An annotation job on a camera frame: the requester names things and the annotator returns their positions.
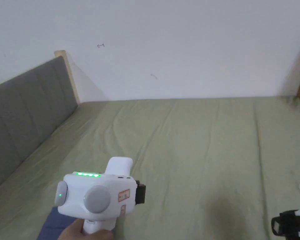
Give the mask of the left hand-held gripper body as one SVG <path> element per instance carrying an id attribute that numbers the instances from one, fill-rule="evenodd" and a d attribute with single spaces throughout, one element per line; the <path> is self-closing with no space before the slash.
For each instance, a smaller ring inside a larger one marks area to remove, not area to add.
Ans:
<path id="1" fill-rule="evenodd" d="M 145 203 L 146 186 L 130 175 L 132 165 L 129 157 L 112 157 L 104 173 L 65 175 L 56 189 L 58 212 L 83 219 L 84 235 L 113 230 L 117 218 Z"/>

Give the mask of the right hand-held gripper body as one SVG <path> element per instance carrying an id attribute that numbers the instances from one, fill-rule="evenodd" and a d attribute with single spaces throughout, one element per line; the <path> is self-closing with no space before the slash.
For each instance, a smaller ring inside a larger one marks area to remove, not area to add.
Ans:
<path id="1" fill-rule="evenodd" d="M 272 218 L 271 230 L 275 236 L 286 240 L 300 240 L 300 209 L 284 211 Z"/>

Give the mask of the person's left hand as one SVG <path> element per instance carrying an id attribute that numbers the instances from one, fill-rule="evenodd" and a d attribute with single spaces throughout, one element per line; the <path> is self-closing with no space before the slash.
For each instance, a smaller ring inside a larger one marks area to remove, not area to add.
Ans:
<path id="1" fill-rule="evenodd" d="M 83 219 L 76 219 L 71 225 L 64 229 L 58 240 L 113 240 L 114 236 L 111 231 L 100 230 L 92 234 L 83 234 Z"/>

